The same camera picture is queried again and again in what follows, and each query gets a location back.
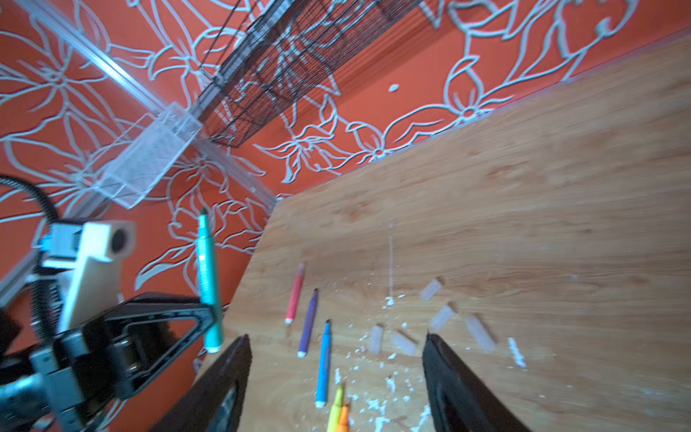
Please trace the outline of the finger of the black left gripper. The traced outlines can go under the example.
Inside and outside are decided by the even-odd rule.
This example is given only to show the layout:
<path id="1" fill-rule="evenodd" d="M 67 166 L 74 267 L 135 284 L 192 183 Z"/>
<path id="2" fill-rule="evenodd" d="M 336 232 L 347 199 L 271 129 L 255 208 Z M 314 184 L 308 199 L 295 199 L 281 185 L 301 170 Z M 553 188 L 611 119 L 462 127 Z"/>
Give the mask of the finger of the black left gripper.
<path id="1" fill-rule="evenodd" d="M 216 321 L 200 298 L 165 293 L 144 293 L 104 313 L 115 396 L 140 393 Z"/>

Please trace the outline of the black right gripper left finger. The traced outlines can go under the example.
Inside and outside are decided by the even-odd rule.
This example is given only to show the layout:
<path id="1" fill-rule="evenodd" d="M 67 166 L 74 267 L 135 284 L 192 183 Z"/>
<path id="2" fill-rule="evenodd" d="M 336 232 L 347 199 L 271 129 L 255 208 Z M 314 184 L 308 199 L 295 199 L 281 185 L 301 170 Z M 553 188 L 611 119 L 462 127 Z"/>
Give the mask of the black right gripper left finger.
<path id="1" fill-rule="evenodd" d="M 236 338 L 152 431 L 236 431 L 246 396 L 252 351 L 249 336 Z"/>

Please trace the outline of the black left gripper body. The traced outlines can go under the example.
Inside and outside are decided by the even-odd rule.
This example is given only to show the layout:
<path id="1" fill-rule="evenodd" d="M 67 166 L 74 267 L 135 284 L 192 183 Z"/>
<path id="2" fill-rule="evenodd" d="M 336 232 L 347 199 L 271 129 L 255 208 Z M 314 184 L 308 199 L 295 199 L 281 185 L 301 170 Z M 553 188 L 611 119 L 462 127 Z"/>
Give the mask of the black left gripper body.
<path id="1" fill-rule="evenodd" d="M 127 376 L 114 348 L 62 336 L 1 356 L 1 430 L 28 431 L 49 414 L 64 431 L 95 431 Z"/>

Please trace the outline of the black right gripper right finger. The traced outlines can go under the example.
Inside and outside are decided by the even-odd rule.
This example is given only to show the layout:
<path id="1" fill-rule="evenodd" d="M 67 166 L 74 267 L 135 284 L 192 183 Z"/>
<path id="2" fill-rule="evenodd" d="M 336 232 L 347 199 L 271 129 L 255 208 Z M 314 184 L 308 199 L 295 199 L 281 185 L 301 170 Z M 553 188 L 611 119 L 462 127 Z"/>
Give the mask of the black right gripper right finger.
<path id="1" fill-rule="evenodd" d="M 439 335 L 426 335 L 422 364 L 436 431 L 528 430 Z"/>

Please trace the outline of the green marker pen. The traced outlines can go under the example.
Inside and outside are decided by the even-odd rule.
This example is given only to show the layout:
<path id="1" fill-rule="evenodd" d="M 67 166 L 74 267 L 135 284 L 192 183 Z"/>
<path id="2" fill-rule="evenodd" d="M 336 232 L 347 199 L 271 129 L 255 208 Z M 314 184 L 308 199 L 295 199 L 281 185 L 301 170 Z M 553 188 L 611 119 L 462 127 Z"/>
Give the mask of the green marker pen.
<path id="1" fill-rule="evenodd" d="M 208 353 L 221 351 L 224 341 L 222 327 L 222 302 L 218 279 L 215 239 L 212 236 L 210 218 L 206 209 L 198 217 L 196 253 L 198 262 L 199 292 L 202 302 L 212 308 L 214 323 L 205 333 L 204 346 Z"/>

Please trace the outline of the translucent pen cap two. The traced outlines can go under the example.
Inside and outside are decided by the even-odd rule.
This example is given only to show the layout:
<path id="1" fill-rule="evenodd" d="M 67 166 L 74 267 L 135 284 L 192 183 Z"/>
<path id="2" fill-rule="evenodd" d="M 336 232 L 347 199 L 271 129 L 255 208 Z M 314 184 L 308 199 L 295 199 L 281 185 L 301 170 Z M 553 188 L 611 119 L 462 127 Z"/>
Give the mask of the translucent pen cap two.
<path id="1" fill-rule="evenodd" d="M 430 320 L 429 328 L 432 332 L 439 332 L 455 316 L 455 310 L 450 304 L 444 305 Z"/>

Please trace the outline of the translucent pen cap one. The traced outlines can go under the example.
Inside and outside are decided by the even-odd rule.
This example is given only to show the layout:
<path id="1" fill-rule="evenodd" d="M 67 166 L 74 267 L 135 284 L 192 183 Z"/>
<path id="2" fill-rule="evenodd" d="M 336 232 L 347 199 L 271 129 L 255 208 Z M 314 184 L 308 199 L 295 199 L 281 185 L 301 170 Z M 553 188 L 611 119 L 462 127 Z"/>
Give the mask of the translucent pen cap one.
<path id="1" fill-rule="evenodd" d="M 422 302 L 429 302 L 441 289 L 443 285 L 438 278 L 433 279 L 423 290 L 419 293 L 419 298 Z"/>

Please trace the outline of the pink marker pen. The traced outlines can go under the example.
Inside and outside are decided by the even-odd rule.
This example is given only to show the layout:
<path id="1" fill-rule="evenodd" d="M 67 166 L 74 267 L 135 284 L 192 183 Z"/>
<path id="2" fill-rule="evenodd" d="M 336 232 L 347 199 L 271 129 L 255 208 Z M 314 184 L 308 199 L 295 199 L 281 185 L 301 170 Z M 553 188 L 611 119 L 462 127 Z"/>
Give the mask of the pink marker pen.
<path id="1" fill-rule="evenodd" d="M 287 308 L 285 320 L 284 320 L 284 322 L 286 324 L 293 323 L 293 321 L 295 319 L 295 316 L 297 313 L 298 303 L 299 303 L 300 296 L 301 296 L 302 285 L 303 285 L 305 273 L 306 273 L 306 264 L 302 263 L 302 264 L 300 264 L 300 266 L 298 268 L 297 275 L 294 279 L 293 289 L 291 291 L 291 297 L 290 297 L 290 301 L 288 304 L 288 308 Z"/>

